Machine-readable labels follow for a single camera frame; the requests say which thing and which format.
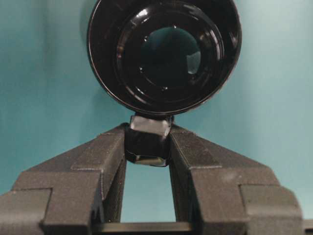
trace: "teal backdrop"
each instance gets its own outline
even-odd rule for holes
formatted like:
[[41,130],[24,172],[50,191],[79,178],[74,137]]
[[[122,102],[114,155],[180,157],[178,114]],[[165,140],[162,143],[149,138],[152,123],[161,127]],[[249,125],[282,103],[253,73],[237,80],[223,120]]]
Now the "teal backdrop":
[[[236,0],[243,27],[226,86],[177,124],[277,174],[313,218],[313,0]],[[99,86],[86,30],[94,0],[0,0],[0,193],[33,165],[132,111]],[[174,221],[168,168],[128,164],[123,221]]]

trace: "black plastic piece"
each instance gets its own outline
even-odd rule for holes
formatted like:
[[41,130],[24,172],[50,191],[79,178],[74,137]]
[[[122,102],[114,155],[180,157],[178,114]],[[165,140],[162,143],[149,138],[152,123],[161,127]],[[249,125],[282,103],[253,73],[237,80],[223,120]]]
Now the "black plastic piece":
[[[176,87],[152,83],[142,71],[142,45],[167,27],[191,34],[201,50],[197,73]],[[232,0],[99,0],[88,33],[90,63],[103,88],[126,107],[153,116],[186,112],[208,100],[230,76],[241,42]]]
[[125,132],[125,156],[135,164],[167,166],[172,117],[153,119],[139,114],[131,117]]

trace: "blue-green background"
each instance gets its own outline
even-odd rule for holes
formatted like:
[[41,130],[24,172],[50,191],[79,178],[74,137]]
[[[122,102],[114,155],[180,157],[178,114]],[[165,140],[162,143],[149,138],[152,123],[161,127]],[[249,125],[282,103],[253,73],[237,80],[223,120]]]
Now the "blue-green background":
[[[313,0],[236,0],[238,66],[179,125],[273,168],[313,217]],[[0,0],[0,193],[20,171],[128,121],[98,85],[94,0]],[[168,168],[128,164],[123,221],[173,221]]]

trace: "metal bar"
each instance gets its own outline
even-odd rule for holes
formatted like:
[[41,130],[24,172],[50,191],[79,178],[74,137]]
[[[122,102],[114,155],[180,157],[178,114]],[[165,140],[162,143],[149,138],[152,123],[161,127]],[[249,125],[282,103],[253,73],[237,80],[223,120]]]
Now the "metal bar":
[[304,220],[303,227],[306,235],[313,235],[313,219]]
[[106,234],[145,234],[145,235],[186,235],[191,234],[193,226],[187,222],[177,223],[107,223],[96,225],[94,235]]

